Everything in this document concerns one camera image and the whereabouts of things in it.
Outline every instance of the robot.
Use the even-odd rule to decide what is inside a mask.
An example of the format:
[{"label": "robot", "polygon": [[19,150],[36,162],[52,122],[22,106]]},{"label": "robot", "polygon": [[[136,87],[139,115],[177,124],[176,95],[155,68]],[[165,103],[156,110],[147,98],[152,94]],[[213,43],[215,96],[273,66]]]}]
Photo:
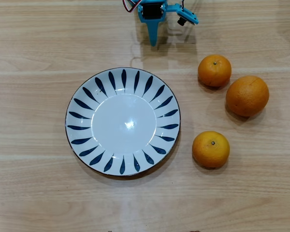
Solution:
[{"label": "robot", "polygon": [[132,8],[129,10],[126,5],[126,1],[123,0],[123,4],[128,12],[133,12],[137,8],[138,15],[142,23],[147,24],[150,44],[156,46],[158,39],[158,25],[166,18],[167,12],[176,12],[179,16],[178,23],[183,26],[186,22],[193,25],[198,24],[197,16],[184,7],[184,0],[181,5],[176,3],[175,5],[168,5],[167,0],[129,0]]}]

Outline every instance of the white plate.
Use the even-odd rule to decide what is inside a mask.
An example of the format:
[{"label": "white plate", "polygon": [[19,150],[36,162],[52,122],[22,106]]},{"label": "white plate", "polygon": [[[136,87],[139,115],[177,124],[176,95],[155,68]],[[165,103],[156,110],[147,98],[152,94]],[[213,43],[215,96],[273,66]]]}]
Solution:
[{"label": "white plate", "polygon": [[158,77],[134,68],[103,71],[83,83],[66,114],[77,157],[109,175],[133,175],[165,158],[180,128],[176,97]]}]

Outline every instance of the plate rim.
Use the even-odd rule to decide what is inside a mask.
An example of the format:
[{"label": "plate rim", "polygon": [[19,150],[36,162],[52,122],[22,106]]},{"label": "plate rim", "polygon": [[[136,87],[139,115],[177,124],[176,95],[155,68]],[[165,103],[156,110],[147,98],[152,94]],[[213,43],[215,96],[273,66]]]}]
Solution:
[{"label": "plate rim", "polygon": [[[98,171],[98,170],[96,170],[96,169],[94,169],[94,168],[92,168],[91,166],[89,166],[89,165],[87,165],[84,161],[82,161],[81,160],[81,158],[79,158],[79,156],[76,154],[76,152],[74,151],[74,149],[73,149],[73,147],[72,147],[72,145],[71,145],[71,143],[70,143],[70,140],[69,140],[69,137],[68,137],[68,133],[67,133],[67,115],[68,115],[68,109],[69,109],[69,106],[70,106],[70,104],[71,104],[71,101],[73,100],[73,97],[74,97],[74,95],[76,94],[76,92],[83,86],[83,84],[85,84],[87,81],[89,81],[91,78],[93,78],[94,76],[96,76],[96,75],[99,75],[100,73],[103,73],[103,72],[106,72],[106,71],[110,71],[110,70],[113,70],[113,69],[135,69],[135,70],[141,70],[141,71],[143,71],[143,72],[146,72],[146,73],[148,73],[148,74],[150,74],[150,75],[154,75],[156,78],[158,78],[160,81],[162,81],[168,88],[169,88],[169,90],[172,92],[172,94],[173,94],[173,96],[174,96],[174,98],[175,98],[175,100],[176,100],[176,103],[177,103],[177,106],[178,106],[178,112],[179,112],[179,127],[178,127],[178,134],[177,134],[177,136],[176,136],[176,138],[175,138],[175,141],[174,141],[174,144],[172,145],[172,147],[171,147],[171,149],[168,151],[168,153],[161,159],[161,160],[159,160],[157,163],[155,163],[154,165],[152,165],[151,167],[149,167],[149,168],[147,168],[147,169],[145,169],[145,170],[143,170],[143,171],[141,171],[141,172],[137,172],[137,173],[133,173],[133,174],[126,174],[126,175],[114,175],[114,174],[107,174],[107,173],[103,173],[103,172],[101,172],[101,171]],[[138,69],[138,68],[132,68],[132,67],[116,67],[116,68],[111,68],[111,69],[106,69],[106,70],[104,70],[104,71],[101,71],[101,72],[98,72],[98,73],[96,73],[96,74],[94,74],[93,76],[91,76],[90,78],[88,78],[86,81],[84,81],[81,85],[80,85],[80,87],[79,88],[77,88],[77,90],[73,93],[73,95],[72,95],[72,97],[71,97],[71,99],[70,99],[70,101],[69,101],[69,104],[68,104],[68,106],[67,106],[67,111],[66,111],[66,116],[65,116],[65,120],[64,120],[64,128],[65,128],[65,132],[66,132],[66,137],[67,137],[67,140],[68,140],[68,143],[69,143],[69,145],[70,145],[70,148],[72,149],[72,151],[73,151],[73,153],[76,155],[76,157],[84,164],[84,165],[86,165],[87,167],[89,167],[91,170],[94,170],[95,172],[98,172],[99,174],[103,174],[103,175],[107,175],[107,176],[119,176],[119,177],[125,177],[125,176],[134,176],[134,175],[139,175],[139,174],[142,174],[142,173],[144,173],[144,172],[146,172],[146,171],[148,171],[148,170],[150,170],[150,169],[152,169],[153,167],[155,167],[155,166],[157,166],[159,163],[161,163],[169,154],[170,154],[170,152],[174,149],[174,147],[175,147],[175,144],[177,144],[177,139],[178,139],[178,136],[179,136],[179,134],[180,134],[180,128],[181,128],[181,113],[180,113],[180,107],[179,107],[179,103],[178,103],[178,100],[177,100],[177,98],[176,98],[176,96],[175,96],[175,94],[173,93],[173,91],[172,91],[172,89],[160,78],[160,77],[158,77],[158,76],[156,76],[155,74],[152,74],[152,73],[150,73],[150,72],[148,72],[148,71],[146,71],[146,70],[143,70],[143,69]]]}]

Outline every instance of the tangerine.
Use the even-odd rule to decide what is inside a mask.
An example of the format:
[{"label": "tangerine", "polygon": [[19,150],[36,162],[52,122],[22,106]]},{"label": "tangerine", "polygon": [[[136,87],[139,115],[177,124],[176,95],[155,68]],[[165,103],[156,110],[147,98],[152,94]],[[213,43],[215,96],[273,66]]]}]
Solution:
[{"label": "tangerine", "polygon": [[230,62],[221,55],[205,57],[199,67],[199,80],[211,87],[220,87],[228,83],[232,73]]},{"label": "tangerine", "polygon": [[200,165],[207,168],[219,168],[228,160],[230,145],[222,134],[205,131],[194,139],[192,154]]},{"label": "tangerine", "polygon": [[244,76],[230,85],[226,103],[231,111],[240,116],[254,116],[269,101],[267,84],[257,76]]}]

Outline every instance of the blue plastic bracket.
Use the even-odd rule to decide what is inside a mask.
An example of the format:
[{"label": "blue plastic bracket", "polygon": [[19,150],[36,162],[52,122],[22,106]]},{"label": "blue plastic bracket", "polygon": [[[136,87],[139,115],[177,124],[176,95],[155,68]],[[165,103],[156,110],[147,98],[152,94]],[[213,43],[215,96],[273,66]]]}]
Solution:
[{"label": "blue plastic bracket", "polygon": [[[147,3],[161,3],[161,12],[162,12],[161,18],[145,19],[143,17],[142,6]],[[163,22],[165,20],[167,12],[176,12],[180,17],[182,17],[184,20],[192,24],[199,23],[197,16],[193,12],[191,12],[186,8],[182,8],[181,5],[179,5],[178,3],[175,5],[168,5],[167,0],[143,0],[141,4],[138,6],[138,15],[141,22],[147,24],[149,40],[152,46],[156,46],[157,44],[158,26],[160,22]]]}]

